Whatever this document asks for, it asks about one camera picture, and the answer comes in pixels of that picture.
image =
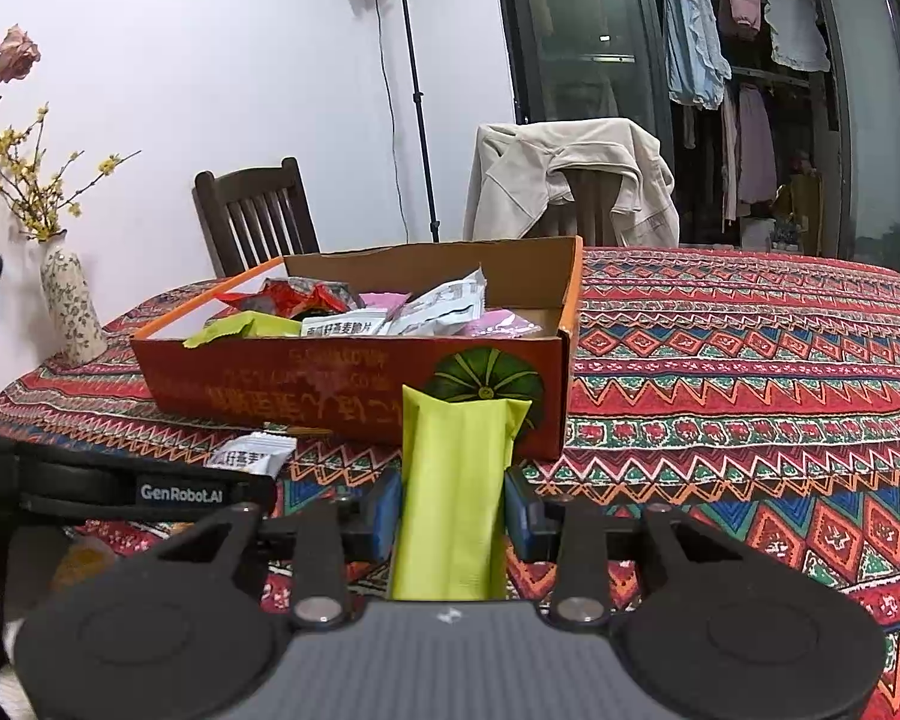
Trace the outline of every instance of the white wall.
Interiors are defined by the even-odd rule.
[[[412,240],[428,240],[399,0],[382,0],[397,154]],[[410,0],[437,208],[458,237],[477,124],[512,121],[499,0]],[[0,0],[43,59],[4,88],[0,128],[50,102],[48,163],[86,148],[72,180],[111,151],[143,153],[71,220],[103,320],[213,275],[194,175],[298,157],[323,250],[403,242],[372,0]],[[0,204],[0,389],[55,350],[37,252]]]

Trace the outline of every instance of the cardboard box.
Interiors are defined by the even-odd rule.
[[[224,308],[215,295],[256,292],[267,277],[310,276],[347,282],[358,293],[415,296],[480,267],[487,276],[487,309],[514,310],[540,325],[541,337],[220,338],[196,349],[181,343]],[[458,400],[522,394],[533,407],[519,453],[557,458],[582,269],[580,238],[277,258],[156,319],[131,345],[154,400],[167,413],[247,427],[277,422],[327,428],[352,440],[399,445],[403,384],[444,396],[453,391]]]

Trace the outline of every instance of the green pumpkin illustration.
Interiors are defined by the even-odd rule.
[[[444,357],[427,382],[426,394],[448,403],[513,398],[529,400],[530,411],[520,432],[543,420],[543,379],[531,365],[490,346]]]

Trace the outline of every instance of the table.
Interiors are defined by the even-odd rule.
[[[567,447],[530,463],[542,493],[585,494],[633,517],[663,500],[850,595],[884,627],[887,669],[866,718],[900,720],[900,276],[787,255],[588,250]],[[160,413],[127,337],[215,282],[148,300],[106,328],[109,349],[50,360],[0,394],[0,434],[198,463],[240,430]],[[281,474],[285,512],[360,487],[392,447],[302,440]],[[129,554],[167,526],[90,522]],[[386,567],[351,565],[379,595]],[[545,599],[552,565],[509,554],[509,591]],[[610,564],[618,608],[634,567]],[[274,565],[264,607],[287,608]]]

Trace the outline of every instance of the power cord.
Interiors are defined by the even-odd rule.
[[[391,110],[391,154],[394,156],[394,183],[396,184],[397,202],[400,204],[400,218],[403,220],[403,232],[410,242],[410,228],[407,224],[407,215],[403,210],[403,193],[400,191],[400,170],[396,163],[396,115],[394,114],[394,95],[389,88],[389,79],[386,77],[386,61],[384,60],[384,22],[380,15],[380,0],[373,0],[373,5],[377,10],[377,43],[380,46],[380,71],[384,74],[384,85],[386,86],[386,102]]]

